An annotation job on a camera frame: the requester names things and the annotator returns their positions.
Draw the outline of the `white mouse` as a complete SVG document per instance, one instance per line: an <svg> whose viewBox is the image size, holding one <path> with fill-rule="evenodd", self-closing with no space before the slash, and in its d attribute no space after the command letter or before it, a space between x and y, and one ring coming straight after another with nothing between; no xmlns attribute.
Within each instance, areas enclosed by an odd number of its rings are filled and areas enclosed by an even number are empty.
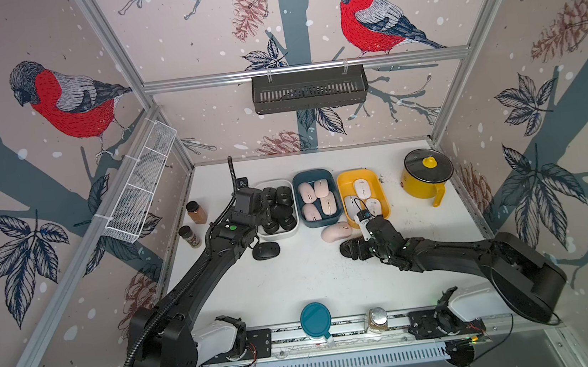
<svg viewBox="0 0 588 367"><path fill-rule="evenodd" d="M361 211L357 196L350 195L344 198L344 206L347 216L351 221L358 223L358 214Z"/></svg>
<svg viewBox="0 0 588 367"><path fill-rule="evenodd" d="M368 198L365 200L365 205L372 216L381 216L383 208L379 199Z"/></svg>
<svg viewBox="0 0 588 367"><path fill-rule="evenodd" d="M354 186L356 196L358 198L365 201L366 199L372 197L371 185L369 184L369 182L366 179L360 178L360 179L354 180L353 186Z"/></svg>

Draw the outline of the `pink mouse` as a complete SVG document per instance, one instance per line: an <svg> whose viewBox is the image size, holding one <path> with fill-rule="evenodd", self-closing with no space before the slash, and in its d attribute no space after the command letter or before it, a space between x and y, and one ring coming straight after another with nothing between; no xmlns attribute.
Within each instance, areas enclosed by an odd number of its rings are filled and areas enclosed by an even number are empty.
<svg viewBox="0 0 588 367"><path fill-rule="evenodd" d="M322 214L313 203L304 204L302 208L303 216L307 222L318 222L322 219Z"/></svg>
<svg viewBox="0 0 588 367"><path fill-rule="evenodd" d="M327 179L320 179L313 183L315 195L318 199L327 197L330 194L330 187L328 187Z"/></svg>
<svg viewBox="0 0 588 367"><path fill-rule="evenodd" d="M343 241L352 235L354 229L348 222L339 222L326 227L321 234L321 239L327 243Z"/></svg>
<svg viewBox="0 0 588 367"><path fill-rule="evenodd" d="M314 190L314 187L310 183L303 182L299 184L297 189L304 204L312 204L317 201L318 196Z"/></svg>
<svg viewBox="0 0 588 367"><path fill-rule="evenodd" d="M330 191L323 198L320 198L320 204L322 207L322 213L327 217L331 217L331 216L335 215L338 211L336 197L335 197L334 193L332 193L332 191Z"/></svg>

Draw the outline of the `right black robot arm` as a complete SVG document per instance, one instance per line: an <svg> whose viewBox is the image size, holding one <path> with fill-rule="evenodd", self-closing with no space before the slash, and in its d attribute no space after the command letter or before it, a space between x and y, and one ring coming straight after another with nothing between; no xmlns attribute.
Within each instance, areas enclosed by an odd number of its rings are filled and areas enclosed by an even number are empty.
<svg viewBox="0 0 588 367"><path fill-rule="evenodd" d="M515 314L538 324L552 324L566 274L515 235L503 232L476 242L405 238L381 216L369 221L366 229L371 236L367 240L352 238L340 245L343 257L377 257L403 272L440 270L480 276Z"/></svg>

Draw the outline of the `pink mouse top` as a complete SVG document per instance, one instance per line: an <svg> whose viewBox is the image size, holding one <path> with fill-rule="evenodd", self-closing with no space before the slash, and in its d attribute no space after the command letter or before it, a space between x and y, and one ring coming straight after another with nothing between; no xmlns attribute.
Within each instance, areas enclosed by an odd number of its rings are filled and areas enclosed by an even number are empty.
<svg viewBox="0 0 588 367"><path fill-rule="evenodd" d="M343 241L352 235L354 229L348 222L339 222L326 227L321 234L321 239L327 243Z"/></svg>

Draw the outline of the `teal round lid container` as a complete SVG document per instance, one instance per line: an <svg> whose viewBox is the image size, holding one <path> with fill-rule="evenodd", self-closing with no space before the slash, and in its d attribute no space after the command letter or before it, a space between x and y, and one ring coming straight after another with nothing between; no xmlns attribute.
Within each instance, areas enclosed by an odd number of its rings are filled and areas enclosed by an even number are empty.
<svg viewBox="0 0 588 367"><path fill-rule="evenodd" d="M319 302L309 303L300 313L302 331L310 338L328 340L331 337L331 312L328 307Z"/></svg>

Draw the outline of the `dark spice bottle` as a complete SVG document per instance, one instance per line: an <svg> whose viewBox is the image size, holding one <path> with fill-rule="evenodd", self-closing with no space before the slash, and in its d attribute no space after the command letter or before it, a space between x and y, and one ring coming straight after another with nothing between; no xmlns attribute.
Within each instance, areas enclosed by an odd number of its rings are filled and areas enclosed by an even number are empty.
<svg viewBox="0 0 588 367"><path fill-rule="evenodd" d="M202 241L197 236L197 234L193 231L191 226L185 225L179 228L178 230L179 236L185 240L192 248L197 249L200 247Z"/></svg>

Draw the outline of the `white storage box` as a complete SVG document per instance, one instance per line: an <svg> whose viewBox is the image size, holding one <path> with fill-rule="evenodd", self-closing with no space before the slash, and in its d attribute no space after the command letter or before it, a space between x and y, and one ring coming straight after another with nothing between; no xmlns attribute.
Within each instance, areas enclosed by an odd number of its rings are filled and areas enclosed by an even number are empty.
<svg viewBox="0 0 588 367"><path fill-rule="evenodd" d="M274 234L274 235L266 235L263 232L263 227L261 227L261 229L259 230L259 236L263 239L263 240L267 240L267 241L279 241L285 238L290 238L292 236L294 236L298 230L300 229L300 225L301 225L301 219L299 217L298 214L298 208L296 208L296 199L295 199L295 192L292 186L292 183L286 179L275 179L275 180L269 180L269 181L262 181L261 183L256 185L257 189L260 189L261 191L265 188L265 187L274 187L274 188L278 188L280 186L289 186L292 189L293 192L293 198L294 198L294 205L293 210L294 210L294 217L296 217L297 221L298 221L298 225L295 227L295 229L291 230L291 231L284 231L281 227L280 230L278 231L278 233Z"/></svg>

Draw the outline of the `small glass jar silver lid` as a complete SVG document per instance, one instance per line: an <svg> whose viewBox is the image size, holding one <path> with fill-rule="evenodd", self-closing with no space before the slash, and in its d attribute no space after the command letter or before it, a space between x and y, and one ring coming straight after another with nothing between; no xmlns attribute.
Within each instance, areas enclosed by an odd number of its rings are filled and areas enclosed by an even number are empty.
<svg viewBox="0 0 588 367"><path fill-rule="evenodd" d="M368 310L366 315L366 331L371 334L382 334L388 327L388 313L381 307L374 307Z"/></svg>

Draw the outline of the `teal storage box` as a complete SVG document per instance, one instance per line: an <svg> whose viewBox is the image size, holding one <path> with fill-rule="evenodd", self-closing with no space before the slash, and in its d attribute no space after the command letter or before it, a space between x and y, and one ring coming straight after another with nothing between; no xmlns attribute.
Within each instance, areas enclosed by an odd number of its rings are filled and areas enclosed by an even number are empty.
<svg viewBox="0 0 588 367"><path fill-rule="evenodd" d="M322 207L320 204L320 199L317 199L313 204L318 208L320 214L322 214L322 219L318 222L307 222L303 216L302 208L304 207L304 203L301 199L301 196L298 192L299 184L303 182L308 182L310 185L313 186L313 183L320 179L327 179L328 180L328 187L330 187L330 191L334 193L336 197L336 203L338 207L338 211L335 215L331 217L327 217L322 213ZM331 226L332 224L339 223L342 214L344 213L343 205L340 200L339 189L337 185L334 183L334 177L328 170L324 170L321 168L318 169L311 169L309 171L303 171L295 175L292 181L295 190L295 199L296 199L296 208L298 208L299 217L305 222L305 225L309 228L317 229L317 228L324 228L327 226Z"/></svg>

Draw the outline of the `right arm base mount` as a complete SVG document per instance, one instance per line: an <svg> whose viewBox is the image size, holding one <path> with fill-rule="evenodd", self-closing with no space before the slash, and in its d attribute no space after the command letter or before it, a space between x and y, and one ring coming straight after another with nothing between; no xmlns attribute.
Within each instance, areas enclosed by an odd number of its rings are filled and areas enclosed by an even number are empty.
<svg viewBox="0 0 588 367"><path fill-rule="evenodd" d="M450 310L450 298L457 291L452 287L443 292L434 307L408 313L410 326L408 333L417 340L430 340L453 335L477 335L486 332L486 326L481 319L464 321Z"/></svg>

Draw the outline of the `yellow storage box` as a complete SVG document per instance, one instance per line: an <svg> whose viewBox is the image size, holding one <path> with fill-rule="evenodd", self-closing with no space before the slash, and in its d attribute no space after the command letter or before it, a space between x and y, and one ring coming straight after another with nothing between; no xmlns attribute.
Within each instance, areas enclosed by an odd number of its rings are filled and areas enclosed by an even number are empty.
<svg viewBox="0 0 588 367"><path fill-rule="evenodd" d="M337 186L339 187L339 192L341 195L341 200L343 203L344 210L345 210L344 198L347 196L351 196L351 195L356 196L353 182L354 182L354 180L357 180L360 178L366 179L369 182L369 184L371 185L371 189L372 189L372 197L371 198L376 198L376 199L379 199L379 201L381 201L381 205L383 208L381 216L385 219L389 218L391 207L386 199L386 194L381 186L379 177L373 171L367 170L367 169L350 170L350 171L343 172L338 176ZM360 209L365 210L366 209L365 201L360 198L358 198L358 199L359 199L358 203L359 203ZM350 226L352 226L353 228L358 228L359 223L351 221L350 218L347 216L346 210L345 210L345 214L346 214L347 222L350 224Z"/></svg>

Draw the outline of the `brown spice bottle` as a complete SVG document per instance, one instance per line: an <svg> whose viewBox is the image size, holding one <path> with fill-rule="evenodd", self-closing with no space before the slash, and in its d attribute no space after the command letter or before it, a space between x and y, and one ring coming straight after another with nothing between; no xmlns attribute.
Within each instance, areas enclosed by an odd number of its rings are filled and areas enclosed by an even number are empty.
<svg viewBox="0 0 588 367"><path fill-rule="evenodd" d="M203 225L208 221L208 214L197 201L190 201L185 206L186 212L194 224Z"/></svg>

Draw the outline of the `yellow pot with black lid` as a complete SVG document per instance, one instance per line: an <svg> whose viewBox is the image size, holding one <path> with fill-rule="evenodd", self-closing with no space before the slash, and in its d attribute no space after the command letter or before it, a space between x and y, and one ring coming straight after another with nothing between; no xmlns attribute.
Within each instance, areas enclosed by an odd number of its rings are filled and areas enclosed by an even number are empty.
<svg viewBox="0 0 588 367"><path fill-rule="evenodd" d="M410 196L432 199L432 205L439 207L454 170L452 161L443 153L426 148L414 149L405 155L401 186Z"/></svg>

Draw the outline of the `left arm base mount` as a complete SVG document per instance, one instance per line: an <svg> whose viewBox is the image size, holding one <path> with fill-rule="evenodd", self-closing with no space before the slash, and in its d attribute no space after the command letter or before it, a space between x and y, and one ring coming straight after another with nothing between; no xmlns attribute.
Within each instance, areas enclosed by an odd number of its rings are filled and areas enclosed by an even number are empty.
<svg viewBox="0 0 588 367"><path fill-rule="evenodd" d="M270 329L252 329L240 318L220 316L213 323L192 332L198 349L198 365L269 358L272 354Z"/></svg>

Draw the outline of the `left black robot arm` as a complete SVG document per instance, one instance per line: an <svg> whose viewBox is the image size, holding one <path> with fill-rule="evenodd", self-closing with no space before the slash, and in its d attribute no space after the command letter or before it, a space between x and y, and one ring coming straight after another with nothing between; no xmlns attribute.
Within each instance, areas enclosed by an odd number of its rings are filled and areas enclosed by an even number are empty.
<svg viewBox="0 0 588 367"><path fill-rule="evenodd" d="M199 350L191 332L201 308L251 243L260 226L270 222L270 209L259 189L237 178L227 159L232 197L209 226L205 248L172 291L149 308L140 308L130 321L129 349L123 367L198 367Z"/></svg>

